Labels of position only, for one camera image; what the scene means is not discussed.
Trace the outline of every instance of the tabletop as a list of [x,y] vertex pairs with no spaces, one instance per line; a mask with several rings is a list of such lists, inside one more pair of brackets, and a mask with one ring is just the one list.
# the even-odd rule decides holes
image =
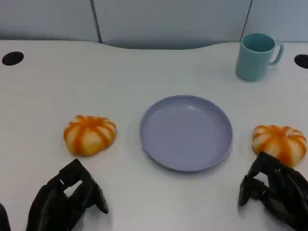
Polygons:
[[[118,137],[82,164],[101,186],[110,214],[89,209],[75,230],[284,231],[260,201],[238,210],[239,185],[256,156],[252,131],[280,124],[308,135],[308,70],[294,57],[308,44],[285,43],[277,67],[259,82],[235,75],[239,43],[193,50],[125,50],[92,42],[0,41],[0,202],[13,231],[25,229],[42,185],[72,161],[63,130],[78,114],[113,120]],[[194,174],[166,170],[142,151],[139,123],[156,101],[190,94],[229,117],[233,148],[218,166]],[[308,179],[308,160],[296,169]]]

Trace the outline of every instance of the light purple plate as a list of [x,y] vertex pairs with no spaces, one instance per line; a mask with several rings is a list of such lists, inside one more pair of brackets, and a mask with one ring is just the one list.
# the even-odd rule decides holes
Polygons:
[[226,114],[212,102],[177,95],[162,99],[145,113],[140,139],[144,151],[163,166],[200,171],[229,154],[232,127]]

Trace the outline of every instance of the mug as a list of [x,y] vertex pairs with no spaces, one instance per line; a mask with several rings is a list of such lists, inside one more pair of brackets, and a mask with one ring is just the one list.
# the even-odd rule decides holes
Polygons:
[[[270,62],[276,45],[280,46],[277,58]],[[258,81],[265,75],[268,66],[280,61],[282,53],[283,44],[275,42],[270,36],[260,33],[246,35],[241,41],[235,73],[244,80]]]

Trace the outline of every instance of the black hole in table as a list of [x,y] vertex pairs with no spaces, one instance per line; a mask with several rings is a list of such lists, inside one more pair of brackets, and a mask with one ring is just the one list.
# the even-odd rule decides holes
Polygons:
[[308,69],[308,55],[306,54],[299,54],[297,56],[295,56],[294,58],[294,62],[304,68],[304,69]]
[[2,63],[6,66],[13,66],[20,63],[24,59],[24,54],[19,51],[13,51],[6,54],[2,58]]

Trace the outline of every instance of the pumpkin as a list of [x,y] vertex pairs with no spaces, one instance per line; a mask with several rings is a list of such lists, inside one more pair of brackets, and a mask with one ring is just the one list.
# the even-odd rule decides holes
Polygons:
[[108,148],[116,139],[116,125],[107,118],[77,115],[64,130],[68,150],[92,156]]
[[303,133],[288,126],[260,125],[253,132],[252,148],[256,154],[266,152],[289,167],[305,156],[306,146]]

